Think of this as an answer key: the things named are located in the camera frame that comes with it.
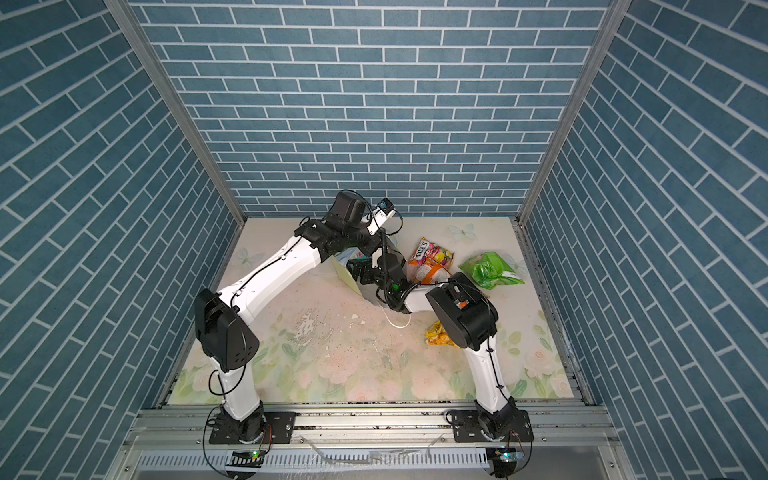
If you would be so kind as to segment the colourful paper gift bag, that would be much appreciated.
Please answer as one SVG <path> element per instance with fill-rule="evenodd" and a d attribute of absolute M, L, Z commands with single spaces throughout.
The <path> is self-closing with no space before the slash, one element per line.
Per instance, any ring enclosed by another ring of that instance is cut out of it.
<path fill-rule="evenodd" d="M 408 281 L 405 260 L 400 254 L 388 254 L 387 258 L 387 269 L 383 269 L 379 258 L 349 248 L 335 256 L 335 268 L 339 278 L 380 310 L 390 326 L 402 330 L 412 323 L 405 299 L 416 285 Z"/>

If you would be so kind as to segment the orange white snack packet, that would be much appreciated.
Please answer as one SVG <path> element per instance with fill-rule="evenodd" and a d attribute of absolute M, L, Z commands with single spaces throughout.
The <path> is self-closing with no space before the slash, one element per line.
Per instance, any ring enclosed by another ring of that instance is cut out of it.
<path fill-rule="evenodd" d="M 415 271 L 415 280 L 421 285 L 432 285 L 447 281 L 451 273 L 441 263 L 428 259 Z"/>

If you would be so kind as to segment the yellow snack packet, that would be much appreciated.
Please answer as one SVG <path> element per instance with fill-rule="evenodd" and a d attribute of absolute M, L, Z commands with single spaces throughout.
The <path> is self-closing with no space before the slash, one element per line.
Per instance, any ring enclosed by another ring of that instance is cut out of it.
<path fill-rule="evenodd" d="M 453 346 L 458 345 L 450 338 L 445 327 L 440 321 L 434 322 L 426 331 L 425 341 L 427 345 Z"/>

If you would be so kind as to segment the green snack packet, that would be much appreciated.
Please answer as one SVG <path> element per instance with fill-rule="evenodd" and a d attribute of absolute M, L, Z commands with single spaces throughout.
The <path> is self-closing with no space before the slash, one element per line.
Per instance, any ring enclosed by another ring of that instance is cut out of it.
<path fill-rule="evenodd" d="M 521 285 L 525 281 L 498 253 L 490 251 L 465 260 L 460 270 L 477 286 L 492 290 L 497 286 Z"/>

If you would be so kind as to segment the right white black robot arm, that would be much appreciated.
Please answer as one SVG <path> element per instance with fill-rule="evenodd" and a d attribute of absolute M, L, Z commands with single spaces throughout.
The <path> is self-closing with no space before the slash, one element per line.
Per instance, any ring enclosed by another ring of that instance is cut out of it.
<path fill-rule="evenodd" d="M 436 284 L 410 282 L 404 263 L 390 254 L 347 262 L 346 270 L 361 285 L 374 284 L 377 299 L 403 314 L 433 312 L 449 339 L 463 350 L 475 385 L 475 406 L 481 432 L 491 441 L 531 442 L 528 413 L 517 407 L 498 360 L 498 311 L 465 274 Z"/>

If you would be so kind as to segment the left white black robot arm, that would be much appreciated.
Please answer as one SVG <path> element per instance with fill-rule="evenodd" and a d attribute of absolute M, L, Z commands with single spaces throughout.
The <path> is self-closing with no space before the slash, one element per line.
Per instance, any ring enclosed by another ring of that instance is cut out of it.
<path fill-rule="evenodd" d="M 300 223 L 275 254 L 243 278 L 218 291 L 201 290 L 194 300 L 195 336 L 212 362 L 223 409 L 237 423 L 257 417 L 262 401 L 252 379 L 259 340 L 251 328 L 258 314 L 295 280 L 329 257 L 384 238 L 382 227 L 395 207 L 384 198 L 373 205 L 344 189 L 328 213 Z"/>

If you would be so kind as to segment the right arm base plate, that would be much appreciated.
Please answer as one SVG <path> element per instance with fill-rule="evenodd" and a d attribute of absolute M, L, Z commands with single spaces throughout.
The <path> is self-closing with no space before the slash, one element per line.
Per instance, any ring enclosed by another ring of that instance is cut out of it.
<path fill-rule="evenodd" d="M 534 433 L 528 412 L 505 408 L 495 414 L 479 410 L 448 410 L 445 419 L 457 443 L 532 442 Z"/>

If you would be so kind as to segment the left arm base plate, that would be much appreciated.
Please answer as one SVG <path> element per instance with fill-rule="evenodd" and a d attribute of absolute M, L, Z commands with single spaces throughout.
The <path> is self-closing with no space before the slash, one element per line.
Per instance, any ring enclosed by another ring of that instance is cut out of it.
<path fill-rule="evenodd" d="M 208 441 L 212 445 L 289 444 L 296 413 L 291 411 L 255 411 L 242 421 L 233 419 L 225 410 L 206 421 Z"/>

